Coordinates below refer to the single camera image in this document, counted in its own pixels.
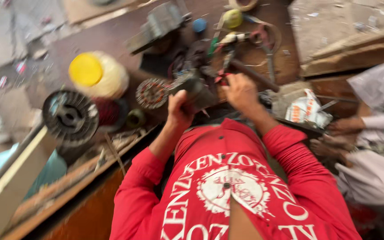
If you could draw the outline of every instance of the teal cloth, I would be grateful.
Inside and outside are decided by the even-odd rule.
[[[17,149],[18,144],[14,144],[10,150],[3,151],[0,153],[0,168],[8,160],[8,158],[14,153]],[[25,196],[25,199],[31,197],[39,191],[39,188],[44,184],[50,184],[55,182],[57,179],[63,177],[66,174],[67,166],[64,159],[59,156],[56,150],[53,151],[47,163],[45,164],[42,171],[39,173],[38,177],[35,179],[32,186],[29,188],[28,193]]]

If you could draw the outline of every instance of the hand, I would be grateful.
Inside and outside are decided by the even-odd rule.
[[[343,118],[335,121],[334,123],[331,123],[327,127],[328,130],[332,131],[332,135],[349,133],[349,132],[361,130],[364,128],[365,128],[364,121],[360,117]]]
[[[227,101],[236,110],[251,118],[262,106],[257,100],[257,87],[254,82],[244,74],[231,74],[227,76],[229,86],[222,86]]]
[[[166,126],[179,130],[182,133],[190,127],[194,118],[193,114],[182,111],[181,106],[187,99],[186,90],[180,90],[176,95],[168,96],[168,118]]]

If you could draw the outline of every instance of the wooden handle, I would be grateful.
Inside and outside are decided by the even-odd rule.
[[[259,82],[263,83],[268,89],[270,89],[276,93],[280,90],[280,87],[278,87],[276,84],[269,81],[262,74],[258,74],[256,71],[245,66],[242,62],[240,62],[236,59],[232,59],[230,61],[230,66],[236,68],[238,71],[241,71],[242,73],[244,73],[245,75],[247,75],[251,79],[253,79],[254,81],[259,81]]]

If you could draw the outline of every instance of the floor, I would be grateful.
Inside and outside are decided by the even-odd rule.
[[[295,0],[288,10],[302,63],[317,50],[357,33],[355,23],[362,23],[365,31],[384,27],[384,0]]]
[[[14,142],[19,142],[33,124],[24,119],[39,114],[36,109],[42,106],[45,97],[69,84],[52,67],[54,61],[51,53],[46,53],[47,46],[124,14],[126,8],[69,25],[61,0],[8,2],[7,6],[0,3],[0,80],[7,77],[6,84],[0,87],[0,115],[4,131],[13,135]],[[384,0],[295,0],[288,10],[301,62],[310,60],[315,51],[358,32],[354,26],[357,22],[367,31],[384,26]],[[37,56],[38,52],[43,52],[41,57]],[[26,66],[24,72],[16,70],[19,64]]]

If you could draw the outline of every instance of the blue cap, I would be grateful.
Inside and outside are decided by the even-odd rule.
[[[194,32],[200,33],[203,32],[206,28],[207,21],[202,18],[198,18],[197,20],[193,21],[192,29]]]

